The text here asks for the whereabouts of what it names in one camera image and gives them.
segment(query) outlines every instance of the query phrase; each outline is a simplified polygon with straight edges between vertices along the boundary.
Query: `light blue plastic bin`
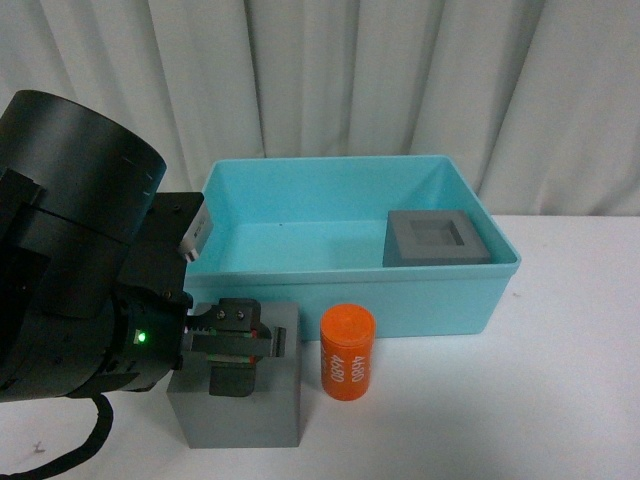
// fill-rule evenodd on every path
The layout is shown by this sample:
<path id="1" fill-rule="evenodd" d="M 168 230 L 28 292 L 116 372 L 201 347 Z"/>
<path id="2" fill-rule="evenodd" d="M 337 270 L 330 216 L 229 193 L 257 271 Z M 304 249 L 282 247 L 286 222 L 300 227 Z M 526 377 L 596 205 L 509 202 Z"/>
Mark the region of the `light blue plastic bin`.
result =
<path id="1" fill-rule="evenodd" d="M 520 264 L 447 157 L 224 160 L 204 194 L 214 230 L 185 290 L 297 302 L 305 340 L 338 303 L 370 310 L 378 337 L 481 332 Z M 383 268 L 388 211 L 425 209 L 464 210 L 491 264 Z"/>

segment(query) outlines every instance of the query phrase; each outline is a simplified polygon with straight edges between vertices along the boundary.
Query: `white curtain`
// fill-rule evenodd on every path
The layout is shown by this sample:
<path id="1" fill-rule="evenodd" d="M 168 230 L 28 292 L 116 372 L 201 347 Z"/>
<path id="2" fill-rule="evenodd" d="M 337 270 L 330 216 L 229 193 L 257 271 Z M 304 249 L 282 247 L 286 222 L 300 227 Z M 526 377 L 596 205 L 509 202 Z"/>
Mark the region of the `white curtain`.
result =
<path id="1" fill-rule="evenodd" d="M 493 213 L 640 214 L 638 0 L 2 0 L 0 109 L 28 88 L 144 138 L 163 190 L 438 153 Z"/>

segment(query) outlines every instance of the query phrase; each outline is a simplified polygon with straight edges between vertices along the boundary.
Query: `white tabletop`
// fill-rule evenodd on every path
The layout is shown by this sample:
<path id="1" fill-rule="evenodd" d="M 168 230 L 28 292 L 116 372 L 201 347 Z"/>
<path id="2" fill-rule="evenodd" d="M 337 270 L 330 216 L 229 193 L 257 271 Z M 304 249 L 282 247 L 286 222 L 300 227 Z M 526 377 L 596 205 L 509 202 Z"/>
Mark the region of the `white tabletop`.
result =
<path id="1" fill-rule="evenodd" d="M 58 478 L 640 478 L 640 218 L 496 220 L 523 261 L 486 330 L 379 339 L 350 403 L 323 393 L 305 344 L 299 448 L 190 450 L 167 378 L 108 394 L 107 443 Z M 89 400 L 0 404 L 0 473 L 66 453 L 94 422 Z"/>

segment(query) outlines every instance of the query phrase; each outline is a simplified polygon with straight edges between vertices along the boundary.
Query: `orange cylinder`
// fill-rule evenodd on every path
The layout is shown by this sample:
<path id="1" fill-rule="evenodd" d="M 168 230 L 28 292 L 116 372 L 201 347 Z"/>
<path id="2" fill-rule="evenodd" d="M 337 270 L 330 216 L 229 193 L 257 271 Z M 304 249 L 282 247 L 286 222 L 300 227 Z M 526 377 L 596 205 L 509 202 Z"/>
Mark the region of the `orange cylinder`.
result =
<path id="1" fill-rule="evenodd" d="M 376 322 L 365 308 L 341 304 L 320 320 L 322 387 L 337 400 L 365 394 L 371 378 Z"/>

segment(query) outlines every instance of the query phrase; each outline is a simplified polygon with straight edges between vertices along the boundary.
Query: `gray square holder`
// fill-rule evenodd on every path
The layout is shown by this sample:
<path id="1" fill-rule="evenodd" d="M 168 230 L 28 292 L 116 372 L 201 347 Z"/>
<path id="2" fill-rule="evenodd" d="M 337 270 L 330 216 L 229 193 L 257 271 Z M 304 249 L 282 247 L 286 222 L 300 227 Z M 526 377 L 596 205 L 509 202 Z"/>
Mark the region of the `gray square holder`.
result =
<path id="1" fill-rule="evenodd" d="M 491 255 L 462 210 L 392 210 L 384 267 L 490 263 Z"/>
<path id="2" fill-rule="evenodd" d="M 211 367 L 203 353 L 184 352 L 167 396 L 191 448 L 297 447 L 300 443 L 300 324 L 295 303 L 263 303 L 260 321 L 287 329 L 284 357 L 257 364 L 243 398 L 209 395 Z"/>

